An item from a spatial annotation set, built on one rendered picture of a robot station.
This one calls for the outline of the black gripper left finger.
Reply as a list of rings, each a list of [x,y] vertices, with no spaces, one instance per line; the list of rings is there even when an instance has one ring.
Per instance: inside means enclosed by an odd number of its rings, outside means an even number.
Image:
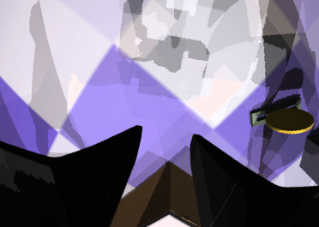
[[[58,227],[111,227],[141,136],[136,124],[60,157],[0,141],[0,190],[49,212]]]

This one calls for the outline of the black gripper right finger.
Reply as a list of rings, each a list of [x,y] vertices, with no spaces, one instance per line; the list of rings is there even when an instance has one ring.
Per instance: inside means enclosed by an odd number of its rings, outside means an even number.
[[[190,168],[201,227],[291,227],[319,215],[319,186],[281,187],[193,134]]]

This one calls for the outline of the gold coin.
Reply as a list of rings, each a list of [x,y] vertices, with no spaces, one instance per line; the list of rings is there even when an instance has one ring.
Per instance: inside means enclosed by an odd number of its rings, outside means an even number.
[[[299,108],[282,108],[266,115],[266,124],[274,131],[282,134],[302,134],[311,130],[313,125],[312,115]]]

